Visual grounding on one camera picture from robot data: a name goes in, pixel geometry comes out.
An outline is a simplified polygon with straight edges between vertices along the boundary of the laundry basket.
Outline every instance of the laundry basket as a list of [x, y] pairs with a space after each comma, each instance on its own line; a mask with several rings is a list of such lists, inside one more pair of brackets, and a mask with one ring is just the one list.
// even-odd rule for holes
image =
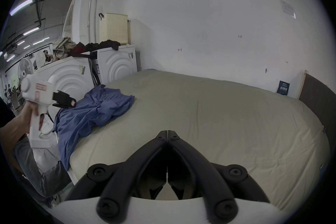
[[128, 43], [127, 15], [106, 13], [99, 22], [99, 41], [118, 41]]

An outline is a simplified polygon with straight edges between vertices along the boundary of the mattress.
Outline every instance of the mattress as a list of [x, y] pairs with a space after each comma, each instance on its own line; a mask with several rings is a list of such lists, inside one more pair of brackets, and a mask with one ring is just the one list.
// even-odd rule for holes
[[320, 166], [330, 157], [317, 116], [288, 96], [155, 70], [107, 87], [134, 95], [135, 102], [78, 142], [70, 158], [78, 179], [91, 165], [123, 162], [160, 131], [174, 130], [210, 162], [244, 166], [273, 205], [291, 212], [318, 183]]

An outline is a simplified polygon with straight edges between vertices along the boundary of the screw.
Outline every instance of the screw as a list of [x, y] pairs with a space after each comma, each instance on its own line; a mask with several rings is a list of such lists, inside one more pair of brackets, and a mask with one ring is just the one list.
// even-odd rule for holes
[[94, 169], [93, 174], [95, 176], [102, 176], [103, 174], [105, 174], [105, 170], [103, 168], [98, 167]]
[[99, 213], [105, 217], [115, 217], [119, 214], [119, 206], [111, 199], [103, 199], [99, 205]]
[[242, 172], [237, 169], [237, 168], [233, 168], [229, 171], [230, 175], [232, 176], [241, 176]]
[[216, 215], [219, 218], [229, 218], [236, 213], [234, 201], [221, 201], [216, 205]]

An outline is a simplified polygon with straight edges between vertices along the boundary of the red sticker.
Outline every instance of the red sticker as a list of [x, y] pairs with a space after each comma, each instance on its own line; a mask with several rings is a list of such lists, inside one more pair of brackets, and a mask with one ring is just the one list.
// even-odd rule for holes
[[46, 91], [47, 90], [47, 85], [36, 83], [36, 89], [40, 90], [40, 91]]

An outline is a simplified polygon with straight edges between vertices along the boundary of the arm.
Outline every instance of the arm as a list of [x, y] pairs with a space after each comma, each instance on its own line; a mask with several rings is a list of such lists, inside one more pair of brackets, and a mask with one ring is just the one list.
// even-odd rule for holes
[[[22, 172], [22, 170], [16, 159], [13, 157], [12, 151], [19, 139], [24, 134], [29, 132], [32, 113], [38, 115], [37, 104], [27, 102], [18, 117], [13, 118], [4, 127], [0, 128], [0, 143], [3, 152], [7, 158], [7, 161], [15, 168], [17, 168], [20, 172]], [[42, 126], [42, 123], [43, 117], [41, 116], [40, 128]]]

